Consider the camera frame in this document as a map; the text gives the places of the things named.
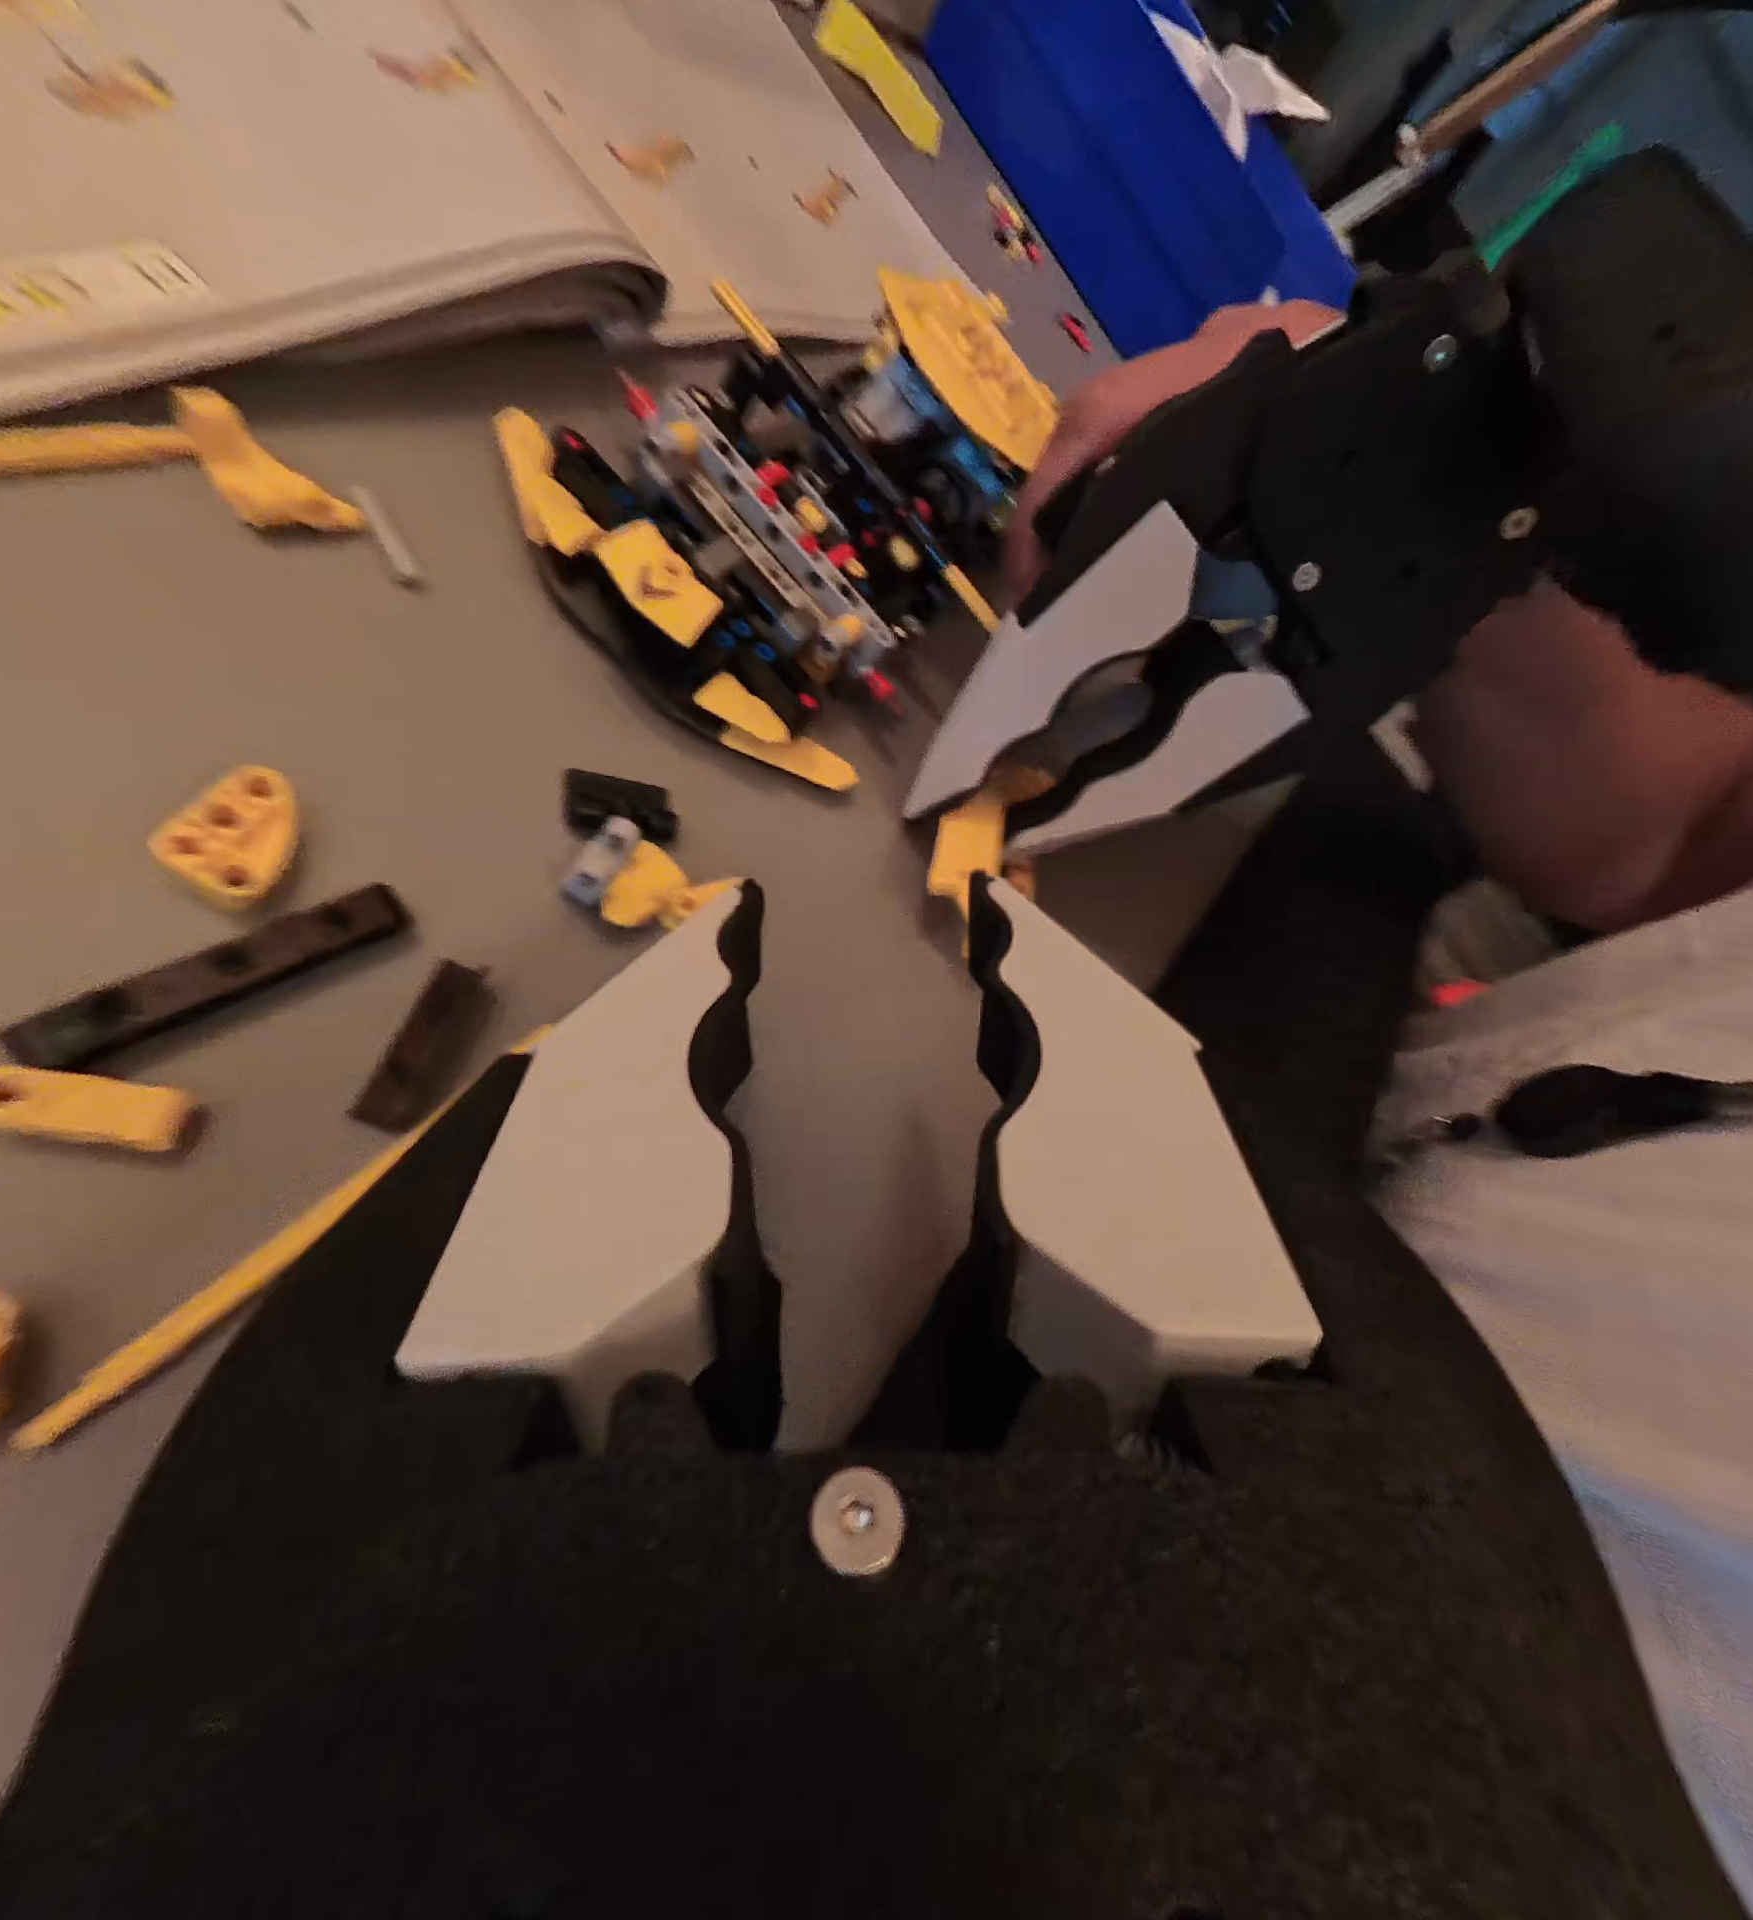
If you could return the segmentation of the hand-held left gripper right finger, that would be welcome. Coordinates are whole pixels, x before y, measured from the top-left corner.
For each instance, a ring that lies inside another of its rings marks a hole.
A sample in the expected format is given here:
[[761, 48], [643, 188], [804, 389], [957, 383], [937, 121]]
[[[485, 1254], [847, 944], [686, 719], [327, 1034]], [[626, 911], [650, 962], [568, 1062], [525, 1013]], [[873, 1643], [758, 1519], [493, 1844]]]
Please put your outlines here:
[[1009, 1343], [1124, 1428], [1174, 1380], [1306, 1368], [1323, 1329], [1200, 1043], [1004, 880], [972, 884], [968, 945]]

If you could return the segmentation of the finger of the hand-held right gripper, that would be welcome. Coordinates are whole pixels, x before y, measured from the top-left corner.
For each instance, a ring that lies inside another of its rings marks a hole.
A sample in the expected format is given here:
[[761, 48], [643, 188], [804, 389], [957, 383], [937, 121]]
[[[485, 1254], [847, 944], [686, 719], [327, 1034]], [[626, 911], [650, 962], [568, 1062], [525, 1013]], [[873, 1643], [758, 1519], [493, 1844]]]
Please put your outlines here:
[[1178, 707], [1163, 741], [1141, 760], [1089, 779], [1051, 820], [1011, 830], [1009, 858], [1034, 858], [1166, 818], [1306, 719], [1281, 673], [1227, 671]]
[[976, 792], [1004, 750], [1048, 728], [1078, 681], [1161, 644], [1188, 615], [1196, 566], [1196, 537], [1158, 501], [1044, 611], [1011, 614], [936, 724], [903, 818]]

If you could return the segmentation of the yellow angled toy piece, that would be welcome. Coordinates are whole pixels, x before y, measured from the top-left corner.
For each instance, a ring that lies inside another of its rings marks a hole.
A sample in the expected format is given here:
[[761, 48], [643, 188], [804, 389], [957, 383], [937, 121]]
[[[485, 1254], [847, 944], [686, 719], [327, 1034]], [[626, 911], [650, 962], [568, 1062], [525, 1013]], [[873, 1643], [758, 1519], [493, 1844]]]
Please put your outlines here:
[[943, 901], [961, 922], [957, 956], [970, 961], [970, 884], [974, 875], [1004, 880], [1024, 899], [1036, 899], [1034, 861], [1007, 853], [1007, 816], [1014, 804], [1031, 803], [1056, 784], [1056, 773], [1041, 764], [1009, 764], [990, 773], [984, 784], [947, 809], [936, 823], [926, 893]]

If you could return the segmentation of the person's right forearm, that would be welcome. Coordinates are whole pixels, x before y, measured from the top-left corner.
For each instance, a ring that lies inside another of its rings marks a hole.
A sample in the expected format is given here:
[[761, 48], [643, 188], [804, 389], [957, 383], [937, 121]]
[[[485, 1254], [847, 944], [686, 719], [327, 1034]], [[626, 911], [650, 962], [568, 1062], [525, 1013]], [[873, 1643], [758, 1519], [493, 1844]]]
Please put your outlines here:
[[1659, 671], [1552, 578], [1465, 635], [1410, 734], [1537, 916], [1608, 938], [1753, 885], [1753, 703]]

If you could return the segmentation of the person's right hand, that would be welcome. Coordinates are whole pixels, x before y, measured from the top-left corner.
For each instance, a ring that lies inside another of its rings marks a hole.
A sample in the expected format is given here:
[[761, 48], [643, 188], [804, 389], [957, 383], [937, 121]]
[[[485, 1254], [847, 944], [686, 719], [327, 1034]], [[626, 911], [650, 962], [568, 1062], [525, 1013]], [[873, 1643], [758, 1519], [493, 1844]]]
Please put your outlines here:
[[1254, 339], [1274, 335], [1304, 348], [1340, 325], [1344, 309], [1317, 300], [1229, 304], [1185, 340], [1102, 372], [1062, 400], [1003, 541], [1004, 606], [1020, 606], [1048, 562], [1034, 516], [1054, 493], [1113, 454], [1151, 412], [1224, 372]]

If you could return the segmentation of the yellow pointed flat piece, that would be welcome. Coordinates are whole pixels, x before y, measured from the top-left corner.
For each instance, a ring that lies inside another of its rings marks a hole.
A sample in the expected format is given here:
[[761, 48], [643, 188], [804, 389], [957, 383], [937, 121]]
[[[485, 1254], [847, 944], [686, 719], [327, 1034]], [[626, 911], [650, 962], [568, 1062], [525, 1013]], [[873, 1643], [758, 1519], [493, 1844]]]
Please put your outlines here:
[[847, 792], [858, 784], [854, 767], [808, 737], [762, 741], [740, 728], [721, 728], [715, 742], [745, 758], [769, 767], [825, 792]]

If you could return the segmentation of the yellow toy car model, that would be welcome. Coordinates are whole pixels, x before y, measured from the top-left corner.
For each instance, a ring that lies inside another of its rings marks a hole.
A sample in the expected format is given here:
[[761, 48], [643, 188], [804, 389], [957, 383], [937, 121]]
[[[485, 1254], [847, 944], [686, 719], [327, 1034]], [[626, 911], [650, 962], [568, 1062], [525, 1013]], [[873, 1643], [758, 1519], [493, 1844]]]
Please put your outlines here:
[[712, 290], [742, 332], [718, 383], [623, 377], [623, 462], [497, 412], [505, 491], [553, 606], [652, 707], [718, 748], [721, 728], [825, 746], [821, 703], [894, 711], [898, 660], [941, 614], [995, 631], [976, 572], [1056, 402], [966, 283], [886, 273], [831, 380]]

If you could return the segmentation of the white crumpled paper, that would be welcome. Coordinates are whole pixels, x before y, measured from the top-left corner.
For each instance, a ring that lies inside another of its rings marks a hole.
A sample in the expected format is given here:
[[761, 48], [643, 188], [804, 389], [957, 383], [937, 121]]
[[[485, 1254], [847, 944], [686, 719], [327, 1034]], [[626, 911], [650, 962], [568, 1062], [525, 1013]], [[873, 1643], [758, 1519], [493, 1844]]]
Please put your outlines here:
[[1260, 121], [1327, 126], [1332, 111], [1246, 46], [1220, 46], [1180, 5], [1146, 3], [1143, 13], [1175, 73], [1216, 126], [1233, 161], [1246, 161]]

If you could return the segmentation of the black toy connector block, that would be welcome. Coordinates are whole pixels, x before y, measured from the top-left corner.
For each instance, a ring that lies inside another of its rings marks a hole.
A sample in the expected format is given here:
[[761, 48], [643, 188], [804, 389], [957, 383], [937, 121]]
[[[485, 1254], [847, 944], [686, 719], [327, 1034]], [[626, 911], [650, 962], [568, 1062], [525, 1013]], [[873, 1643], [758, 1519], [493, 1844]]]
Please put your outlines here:
[[579, 767], [563, 773], [561, 813], [564, 824], [583, 838], [597, 832], [611, 820], [626, 820], [639, 838], [659, 847], [672, 847], [679, 830], [668, 787]]

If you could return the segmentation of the blue storage bin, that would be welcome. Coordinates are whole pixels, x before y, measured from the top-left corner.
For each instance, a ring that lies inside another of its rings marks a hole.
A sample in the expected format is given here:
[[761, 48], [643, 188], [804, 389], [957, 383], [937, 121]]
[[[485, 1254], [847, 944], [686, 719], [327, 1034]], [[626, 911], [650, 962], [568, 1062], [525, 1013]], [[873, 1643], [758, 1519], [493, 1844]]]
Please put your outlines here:
[[1121, 356], [1243, 302], [1347, 309], [1355, 269], [1276, 120], [1237, 163], [1146, 3], [943, 3], [926, 60]]

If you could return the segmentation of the black long toy beam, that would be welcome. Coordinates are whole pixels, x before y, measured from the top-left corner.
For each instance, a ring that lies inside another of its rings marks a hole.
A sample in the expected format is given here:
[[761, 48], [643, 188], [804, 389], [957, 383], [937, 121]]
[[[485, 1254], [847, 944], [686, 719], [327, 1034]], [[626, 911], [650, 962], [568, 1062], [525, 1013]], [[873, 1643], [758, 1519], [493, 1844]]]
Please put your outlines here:
[[370, 884], [272, 916], [211, 947], [87, 988], [0, 1026], [0, 1050], [25, 1068], [92, 1068], [301, 976], [390, 944], [412, 927], [408, 904], [390, 887]]

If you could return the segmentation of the scattered yellow toy pieces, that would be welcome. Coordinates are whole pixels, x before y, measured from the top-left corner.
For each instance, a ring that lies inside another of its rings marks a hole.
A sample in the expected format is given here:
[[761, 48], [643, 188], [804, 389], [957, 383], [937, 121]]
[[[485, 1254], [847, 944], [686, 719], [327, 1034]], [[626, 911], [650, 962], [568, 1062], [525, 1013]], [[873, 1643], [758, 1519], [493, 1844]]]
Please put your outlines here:
[[[171, 426], [192, 436], [197, 456], [194, 465], [250, 528], [363, 533], [350, 502], [265, 451], [240, 409], [216, 392], [174, 387], [171, 412]], [[216, 906], [255, 906], [283, 882], [301, 847], [292, 784], [261, 767], [240, 767], [156, 828], [147, 847], [171, 875]], [[25, 1068], [6, 1057], [0, 1062], [0, 1134], [169, 1154], [195, 1119], [197, 1102], [179, 1089], [80, 1071]], [[9, 1449], [39, 1453], [59, 1445], [73, 1428], [165, 1370], [307, 1253], [417, 1138], [415, 1127], [333, 1195], [316, 1202], [283, 1237], [100, 1362], [71, 1394], [18, 1428]]]

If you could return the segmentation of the yellow flat sheet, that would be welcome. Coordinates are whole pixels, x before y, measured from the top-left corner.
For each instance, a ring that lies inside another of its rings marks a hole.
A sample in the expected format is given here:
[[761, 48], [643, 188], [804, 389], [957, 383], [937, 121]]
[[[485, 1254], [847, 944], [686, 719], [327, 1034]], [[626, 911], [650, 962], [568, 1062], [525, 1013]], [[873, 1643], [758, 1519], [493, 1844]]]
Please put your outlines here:
[[854, 78], [901, 140], [936, 160], [941, 116], [877, 22], [853, 3], [825, 3], [813, 27], [813, 48]]

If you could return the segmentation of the short grey toy axle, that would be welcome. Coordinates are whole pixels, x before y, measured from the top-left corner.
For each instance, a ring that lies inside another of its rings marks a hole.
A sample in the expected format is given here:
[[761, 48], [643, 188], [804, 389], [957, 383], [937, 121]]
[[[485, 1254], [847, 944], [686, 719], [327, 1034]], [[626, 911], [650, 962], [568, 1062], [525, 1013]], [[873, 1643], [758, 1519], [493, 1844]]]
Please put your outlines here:
[[349, 489], [349, 501], [361, 516], [367, 539], [372, 541], [380, 555], [388, 578], [403, 591], [423, 591], [427, 586], [427, 575], [410, 541], [403, 539], [383, 508], [380, 498], [369, 489], [352, 485]]

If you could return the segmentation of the yellow thin toy strip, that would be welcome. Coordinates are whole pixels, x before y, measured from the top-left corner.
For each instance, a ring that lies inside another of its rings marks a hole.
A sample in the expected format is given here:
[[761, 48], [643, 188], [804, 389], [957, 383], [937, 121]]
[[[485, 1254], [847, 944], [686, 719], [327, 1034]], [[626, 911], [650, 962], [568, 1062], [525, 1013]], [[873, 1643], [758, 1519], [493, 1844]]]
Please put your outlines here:
[[0, 479], [195, 463], [178, 426], [97, 422], [0, 428]]

